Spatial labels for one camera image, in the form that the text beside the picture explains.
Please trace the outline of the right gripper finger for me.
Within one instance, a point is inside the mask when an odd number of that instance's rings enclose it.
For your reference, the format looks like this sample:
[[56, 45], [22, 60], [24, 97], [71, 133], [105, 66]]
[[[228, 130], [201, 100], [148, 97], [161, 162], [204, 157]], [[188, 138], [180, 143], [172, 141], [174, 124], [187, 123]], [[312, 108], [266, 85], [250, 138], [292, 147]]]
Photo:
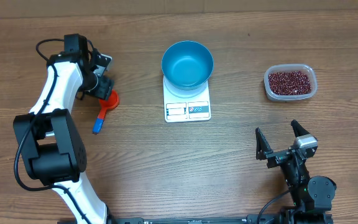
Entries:
[[267, 158], [267, 154], [273, 153], [273, 150], [260, 128], [255, 129], [255, 135], [257, 141], [256, 159], [265, 160]]
[[291, 121], [291, 126], [293, 128], [293, 132], [295, 134], [295, 137], [305, 136], [310, 134], [297, 120]]

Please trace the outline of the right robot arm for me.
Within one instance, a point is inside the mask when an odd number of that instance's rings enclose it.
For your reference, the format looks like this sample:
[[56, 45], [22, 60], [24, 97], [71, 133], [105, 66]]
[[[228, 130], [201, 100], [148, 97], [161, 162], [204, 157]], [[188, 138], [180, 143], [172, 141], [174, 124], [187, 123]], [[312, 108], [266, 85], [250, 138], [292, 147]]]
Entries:
[[[275, 152], [270, 147], [260, 128], [255, 129], [257, 147], [256, 159], [267, 161], [267, 167], [279, 167], [288, 190], [271, 199], [256, 215], [248, 215], [250, 223], [332, 223], [332, 200], [337, 189], [336, 183], [325, 176], [311, 177], [306, 160], [313, 157], [318, 140], [297, 120], [291, 122], [295, 135], [294, 143], [283, 151]], [[290, 194], [292, 207], [283, 207], [277, 214], [266, 214], [266, 209]]]

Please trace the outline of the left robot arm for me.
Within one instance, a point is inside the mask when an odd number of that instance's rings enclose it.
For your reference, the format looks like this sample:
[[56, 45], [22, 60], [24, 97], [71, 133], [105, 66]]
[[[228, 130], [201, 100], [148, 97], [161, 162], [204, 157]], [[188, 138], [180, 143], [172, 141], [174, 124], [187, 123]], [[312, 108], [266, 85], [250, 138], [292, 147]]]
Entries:
[[65, 35], [62, 42], [63, 51], [45, 59], [47, 81], [36, 104], [13, 121], [14, 177], [27, 191], [59, 194], [75, 223], [115, 223], [86, 175], [85, 145], [71, 117], [79, 92], [118, 104], [114, 82], [104, 76], [112, 57], [80, 34]]

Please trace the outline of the red scoop blue handle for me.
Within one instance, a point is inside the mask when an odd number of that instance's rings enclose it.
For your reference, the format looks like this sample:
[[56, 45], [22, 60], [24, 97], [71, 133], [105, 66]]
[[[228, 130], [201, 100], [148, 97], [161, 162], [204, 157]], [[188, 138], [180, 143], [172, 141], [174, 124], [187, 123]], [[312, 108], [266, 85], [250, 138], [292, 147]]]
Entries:
[[119, 105], [119, 95], [117, 94], [117, 91], [113, 90], [107, 100], [99, 100], [99, 105], [101, 109], [93, 126], [93, 134], [98, 134], [100, 132], [106, 113]]

